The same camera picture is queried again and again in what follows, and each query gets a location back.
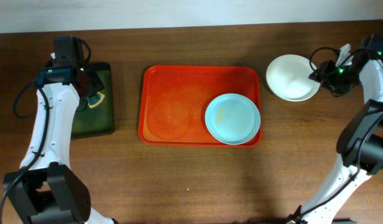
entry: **green mat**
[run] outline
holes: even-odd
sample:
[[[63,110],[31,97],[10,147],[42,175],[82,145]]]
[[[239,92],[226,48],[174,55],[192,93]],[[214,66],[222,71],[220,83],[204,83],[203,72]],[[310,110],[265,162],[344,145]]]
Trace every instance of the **green mat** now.
[[[111,134],[114,131],[114,110],[113,110],[113,86],[111,82],[111,69],[108,63],[92,63],[84,68],[85,72],[95,71],[104,84],[100,92],[105,95],[100,105],[91,109],[76,112],[73,120],[72,139],[87,138],[104,134]],[[77,110],[82,110],[85,102],[81,102]]]

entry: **wooden surface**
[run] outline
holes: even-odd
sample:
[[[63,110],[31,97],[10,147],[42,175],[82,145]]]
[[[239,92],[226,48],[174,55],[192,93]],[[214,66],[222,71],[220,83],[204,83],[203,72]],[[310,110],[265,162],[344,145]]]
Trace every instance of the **wooden surface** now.
[[[320,90],[307,101],[284,101],[268,90],[266,68],[284,54],[308,57],[318,47],[347,42],[356,48],[373,32],[383,34],[383,21],[0,35],[0,198],[2,178],[18,169],[34,124],[15,119],[12,103],[49,59],[52,39],[74,35],[89,43],[92,61],[109,62],[113,72],[115,132],[70,146],[72,169],[94,208],[120,223],[284,218],[330,172],[338,136],[363,98],[357,88],[342,98]],[[318,54],[314,62],[330,57]],[[261,81],[261,143],[250,149],[144,144],[137,135],[142,77],[157,64],[253,68]],[[34,94],[25,94],[21,112],[35,110]],[[383,223],[383,172],[363,184],[337,218]],[[9,201],[4,223],[19,223]]]

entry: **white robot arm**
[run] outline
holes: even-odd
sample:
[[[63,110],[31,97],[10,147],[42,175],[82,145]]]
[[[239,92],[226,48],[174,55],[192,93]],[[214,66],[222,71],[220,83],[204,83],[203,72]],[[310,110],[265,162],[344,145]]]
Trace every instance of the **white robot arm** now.
[[[321,71],[316,70],[310,76],[318,82],[326,82],[325,88],[336,92],[337,88],[344,90],[342,85],[345,81],[353,82],[356,70],[359,71],[358,78],[364,90],[366,105],[339,137],[337,143],[339,154],[335,165],[319,191],[306,204],[299,207],[287,223],[332,223],[352,193],[372,175],[383,169],[383,139],[372,134],[383,120],[383,60],[381,60],[383,58],[379,56],[381,52],[378,54],[365,48],[360,51],[366,51],[375,58],[367,59],[367,56],[360,55],[361,65],[364,63],[362,68],[352,67],[349,74],[342,74],[345,68],[335,67],[331,65],[335,64],[331,61],[323,62]]]
[[[70,138],[75,111],[80,103],[80,97],[73,85],[53,83],[44,85],[50,109],[47,138],[42,150],[43,157],[30,168],[30,170],[45,169],[52,162],[64,164],[70,168]],[[35,118],[34,130],[29,149],[21,162],[25,167],[34,158],[34,153],[41,142],[45,121],[45,103],[41,93],[37,92],[38,109]],[[111,218],[106,218],[91,209],[91,215],[86,224],[114,224]]]
[[[39,90],[32,139],[20,171],[5,176],[0,223],[6,196],[25,224],[117,223],[91,207],[88,189],[70,169],[72,124],[80,96],[94,96],[104,88],[95,74],[88,75],[81,69],[85,62],[82,41],[56,38],[59,59],[54,59],[52,66],[42,69],[35,79]],[[42,185],[48,185],[50,190],[37,191]]]

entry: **white bowl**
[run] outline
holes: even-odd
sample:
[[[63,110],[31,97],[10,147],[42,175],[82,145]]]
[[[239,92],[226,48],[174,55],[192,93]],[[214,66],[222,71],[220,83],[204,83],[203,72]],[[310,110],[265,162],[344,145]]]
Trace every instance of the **white bowl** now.
[[[249,98],[227,93],[216,97],[208,105],[205,124],[218,141],[238,145],[248,142],[258,133],[261,115]]]
[[[281,99],[303,101],[311,98],[320,88],[320,83],[309,79],[312,72],[307,58],[283,55],[267,67],[266,80],[269,88]]]

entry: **red tray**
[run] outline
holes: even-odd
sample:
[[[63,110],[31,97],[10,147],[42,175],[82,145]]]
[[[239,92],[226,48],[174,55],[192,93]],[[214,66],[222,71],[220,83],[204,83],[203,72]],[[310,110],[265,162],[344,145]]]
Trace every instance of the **red tray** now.
[[[238,93],[258,109],[259,81],[248,67],[155,65],[144,74],[139,137],[148,144],[178,146],[252,147],[262,137],[260,128],[249,142],[230,146],[216,140],[205,126],[205,110],[217,96]]]

